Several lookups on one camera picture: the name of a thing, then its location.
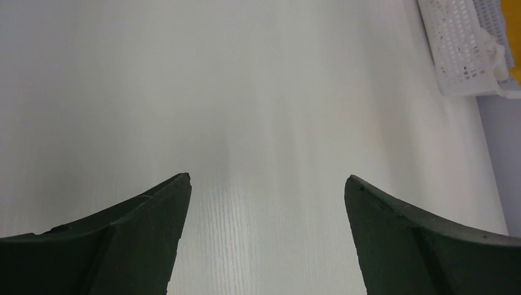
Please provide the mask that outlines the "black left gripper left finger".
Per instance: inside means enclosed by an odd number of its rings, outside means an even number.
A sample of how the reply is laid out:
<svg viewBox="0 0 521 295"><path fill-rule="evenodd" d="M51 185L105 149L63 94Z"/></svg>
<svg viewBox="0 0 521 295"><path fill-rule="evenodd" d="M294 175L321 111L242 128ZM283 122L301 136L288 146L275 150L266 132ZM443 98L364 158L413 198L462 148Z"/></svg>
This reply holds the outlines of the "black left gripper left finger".
<svg viewBox="0 0 521 295"><path fill-rule="evenodd" d="M42 234L1 239L2 294L166 294L190 203L188 173Z"/></svg>

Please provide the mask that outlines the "orange t shirt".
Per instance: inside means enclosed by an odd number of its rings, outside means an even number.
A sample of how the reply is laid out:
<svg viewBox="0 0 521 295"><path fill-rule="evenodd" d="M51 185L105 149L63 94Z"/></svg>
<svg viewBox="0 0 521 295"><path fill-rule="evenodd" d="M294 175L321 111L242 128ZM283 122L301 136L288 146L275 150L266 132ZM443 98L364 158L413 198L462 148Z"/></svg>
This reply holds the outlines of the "orange t shirt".
<svg viewBox="0 0 521 295"><path fill-rule="evenodd" d="M502 0L500 8L505 20L505 32L514 67L510 75L520 84L520 0Z"/></svg>

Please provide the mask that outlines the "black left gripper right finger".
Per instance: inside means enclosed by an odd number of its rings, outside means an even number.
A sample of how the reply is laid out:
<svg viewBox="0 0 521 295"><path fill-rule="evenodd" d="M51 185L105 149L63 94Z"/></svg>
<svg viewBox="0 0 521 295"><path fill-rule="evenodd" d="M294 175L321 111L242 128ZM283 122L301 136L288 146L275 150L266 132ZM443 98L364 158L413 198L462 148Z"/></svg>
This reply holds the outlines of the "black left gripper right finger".
<svg viewBox="0 0 521 295"><path fill-rule="evenodd" d="M352 175L345 206L368 294L519 294L520 239L468 227Z"/></svg>

